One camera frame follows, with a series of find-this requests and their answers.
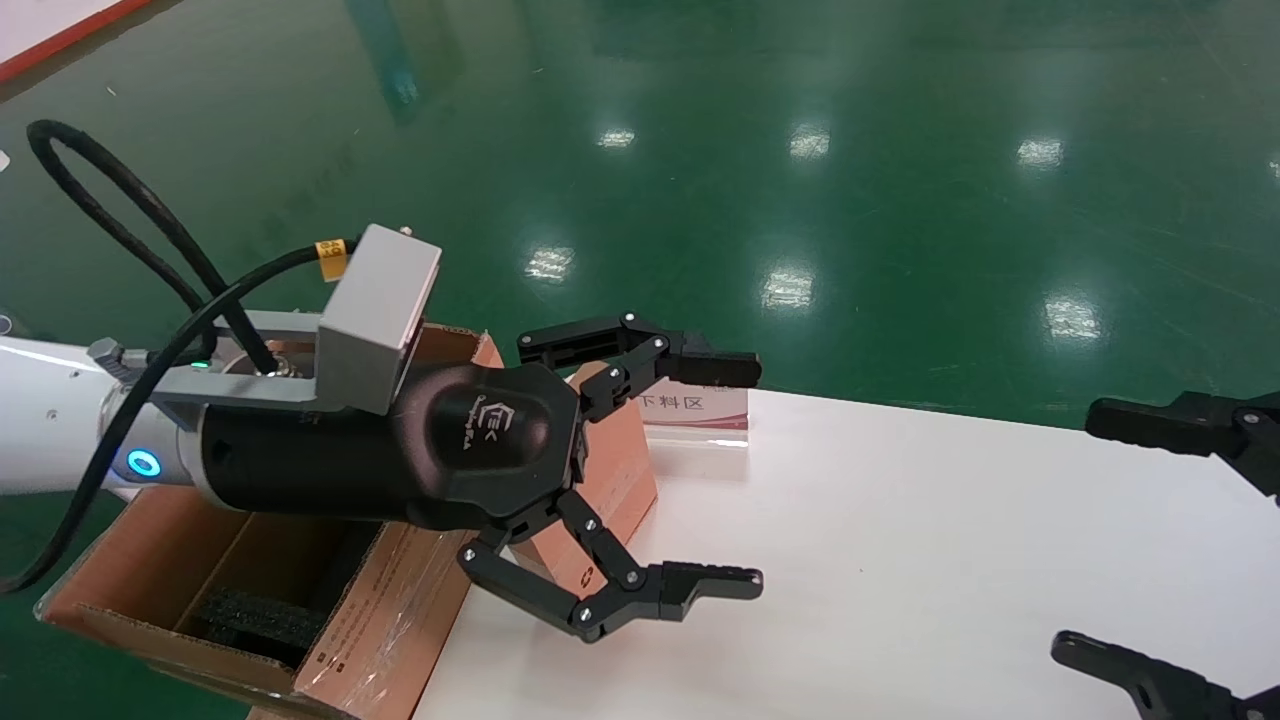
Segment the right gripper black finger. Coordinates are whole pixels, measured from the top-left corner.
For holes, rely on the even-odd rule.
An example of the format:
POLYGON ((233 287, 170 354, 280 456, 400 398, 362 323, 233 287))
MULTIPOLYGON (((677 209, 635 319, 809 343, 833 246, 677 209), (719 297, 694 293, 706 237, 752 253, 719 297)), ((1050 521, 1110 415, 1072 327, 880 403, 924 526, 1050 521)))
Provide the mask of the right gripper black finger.
POLYGON ((1165 406, 1098 398, 1085 433, 1170 454, 1224 460, 1262 496, 1279 496, 1279 393, 1253 398, 1183 392, 1165 406))
POLYGON ((1277 719, 1276 685, 1249 697, 1198 673, 1097 641, 1079 632, 1059 632, 1051 644, 1055 662, 1130 697, 1142 719, 1277 719))

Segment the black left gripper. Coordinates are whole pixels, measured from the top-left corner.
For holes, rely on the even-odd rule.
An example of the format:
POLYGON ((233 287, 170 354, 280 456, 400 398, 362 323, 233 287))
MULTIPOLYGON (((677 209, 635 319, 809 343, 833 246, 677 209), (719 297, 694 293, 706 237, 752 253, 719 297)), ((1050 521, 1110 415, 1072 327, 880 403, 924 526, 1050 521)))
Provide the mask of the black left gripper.
POLYGON ((663 379, 755 388, 755 354, 626 313, 529 331, 518 359, 526 366, 415 368, 385 414, 211 406, 200 429, 207 491, 246 512, 486 528, 458 552, 470 580, 585 643, 635 620, 681 623, 699 598, 762 596, 754 568, 640 566, 570 489, 582 470, 582 418, 600 421, 663 379), (579 395, 554 373, 589 363, 605 369, 581 380, 579 395), (553 519, 605 580, 586 598, 500 557, 511 530, 553 519))

